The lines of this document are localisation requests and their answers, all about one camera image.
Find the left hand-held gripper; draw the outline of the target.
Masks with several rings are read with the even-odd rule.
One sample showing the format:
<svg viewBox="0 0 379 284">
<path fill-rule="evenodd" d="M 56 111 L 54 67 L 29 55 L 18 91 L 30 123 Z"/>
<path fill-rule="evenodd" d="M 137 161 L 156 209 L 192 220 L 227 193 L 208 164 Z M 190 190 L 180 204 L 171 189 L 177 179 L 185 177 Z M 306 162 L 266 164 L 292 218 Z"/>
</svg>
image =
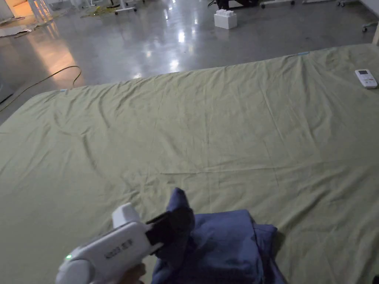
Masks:
<svg viewBox="0 0 379 284">
<path fill-rule="evenodd" d="M 113 229 L 78 246 L 58 269 L 57 284 L 115 284 L 125 271 L 173 240 L 172 212 L 143 223 L 132 204 L 112 213 Z"/>
</svg>

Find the person's left hand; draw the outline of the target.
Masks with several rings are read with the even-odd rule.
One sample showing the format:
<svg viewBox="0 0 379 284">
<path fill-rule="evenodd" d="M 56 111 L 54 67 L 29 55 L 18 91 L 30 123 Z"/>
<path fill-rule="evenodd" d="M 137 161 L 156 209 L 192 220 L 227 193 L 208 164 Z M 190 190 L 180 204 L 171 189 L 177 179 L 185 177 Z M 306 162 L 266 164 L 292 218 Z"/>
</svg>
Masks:
<svg viewBox="0 0 379 284">
<path fill-rule="evenodd" d="M 118 284 L 143 284 L 141 277 L 146 273 L 144 263 L 140 263 L 124 273 Z"/>
</svg>

